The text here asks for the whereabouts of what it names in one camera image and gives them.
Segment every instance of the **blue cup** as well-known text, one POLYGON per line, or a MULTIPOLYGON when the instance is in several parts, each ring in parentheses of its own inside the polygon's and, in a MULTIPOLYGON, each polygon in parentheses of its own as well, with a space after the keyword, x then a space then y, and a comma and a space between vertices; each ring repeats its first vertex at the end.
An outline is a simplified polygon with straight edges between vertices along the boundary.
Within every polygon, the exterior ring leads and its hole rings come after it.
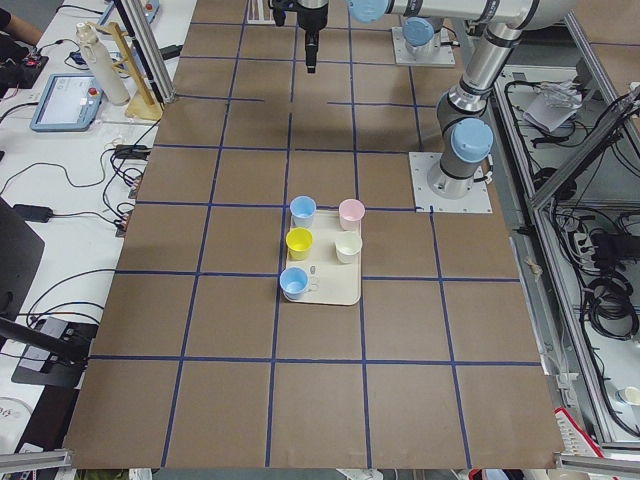
POLYGON ((299 267, 287 268, 280 274, 280 288, 289 300, 300 300, 308 285, 309 277, 299 267))
POLYGON ((309 228, 316 213, 316 202, 311 197, 296 197, 291 201, 289 210, 296 227, 309 228))

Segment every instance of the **yellow cup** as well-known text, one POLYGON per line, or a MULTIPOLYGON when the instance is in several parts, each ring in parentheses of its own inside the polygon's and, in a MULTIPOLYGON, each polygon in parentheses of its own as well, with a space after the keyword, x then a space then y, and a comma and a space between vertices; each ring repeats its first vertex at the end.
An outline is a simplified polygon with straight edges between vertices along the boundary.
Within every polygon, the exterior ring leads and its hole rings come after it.
POLYGON ((311 253, 313 235, 306 228, 294 228, 287 233, 287 248, 293 260, 304 260, 311 253))

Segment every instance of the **tray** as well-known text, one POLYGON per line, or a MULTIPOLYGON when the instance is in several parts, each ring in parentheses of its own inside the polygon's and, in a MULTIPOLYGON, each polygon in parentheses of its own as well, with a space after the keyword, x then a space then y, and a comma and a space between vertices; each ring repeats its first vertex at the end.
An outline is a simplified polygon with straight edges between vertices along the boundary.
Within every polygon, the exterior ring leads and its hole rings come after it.
POLYGON ((287 268, 299 267, 309 275, 309 290, 296 303, 354 305, 361 295, 362 253, 354 263, 344 264, 336 256, 335 236, 343 232, 337 211, 317 210, 313 225, 313 247, 305 260, 292 260, 287 254, 287 268))

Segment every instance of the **black monitor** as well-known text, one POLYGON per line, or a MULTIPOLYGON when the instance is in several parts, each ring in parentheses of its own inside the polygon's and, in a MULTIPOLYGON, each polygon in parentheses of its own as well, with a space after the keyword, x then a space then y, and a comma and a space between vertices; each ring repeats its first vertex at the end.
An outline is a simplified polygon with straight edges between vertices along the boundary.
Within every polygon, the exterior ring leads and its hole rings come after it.
POLYGON ((0 198, 0 348, 6 339, 26 344, 12 380, 75 387, 87 364, 96 325, 53 317, 31 327, 15 322, 44 253, 44 242, 0 198))

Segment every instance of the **bottle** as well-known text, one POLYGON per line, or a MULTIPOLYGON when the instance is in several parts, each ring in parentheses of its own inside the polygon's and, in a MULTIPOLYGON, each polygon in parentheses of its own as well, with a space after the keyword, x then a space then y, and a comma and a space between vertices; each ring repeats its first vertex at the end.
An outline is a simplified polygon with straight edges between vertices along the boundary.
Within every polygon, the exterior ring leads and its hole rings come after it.
POLYGON ((113 69, 113 61, 107 47, 98 39, 91 25, 76 25, 76 37, 80 46, 80 54, 96 77, 107 99, 114 105, 124 105, 129 101, 129 92, 124 82, 113 69))

